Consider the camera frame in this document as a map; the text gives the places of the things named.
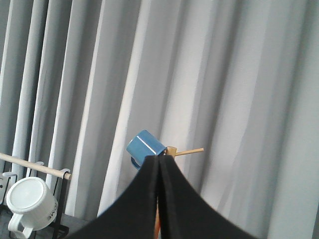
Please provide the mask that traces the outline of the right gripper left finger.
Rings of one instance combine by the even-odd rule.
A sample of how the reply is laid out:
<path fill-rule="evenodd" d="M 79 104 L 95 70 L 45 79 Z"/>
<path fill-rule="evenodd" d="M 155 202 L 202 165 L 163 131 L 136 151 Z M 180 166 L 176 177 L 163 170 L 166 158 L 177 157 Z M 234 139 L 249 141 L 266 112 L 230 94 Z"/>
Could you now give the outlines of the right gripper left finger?
<path fill-rule="evenodd" d="M 69 239 L 152 239 L 157 213 L 159 159 L 148 156 L 122 195 Z"/>

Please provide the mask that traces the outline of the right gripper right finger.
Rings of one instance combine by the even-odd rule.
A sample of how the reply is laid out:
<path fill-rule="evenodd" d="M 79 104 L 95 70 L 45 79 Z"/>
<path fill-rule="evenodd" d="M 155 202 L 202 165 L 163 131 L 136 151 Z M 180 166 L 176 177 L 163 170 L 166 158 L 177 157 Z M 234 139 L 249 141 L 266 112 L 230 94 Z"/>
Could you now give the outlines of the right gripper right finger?
<path fill-rule="evenodd" d="M 253 239 L 197 194 L 171 156 L 159 157 L 159 217 L 163 239 Z"/>

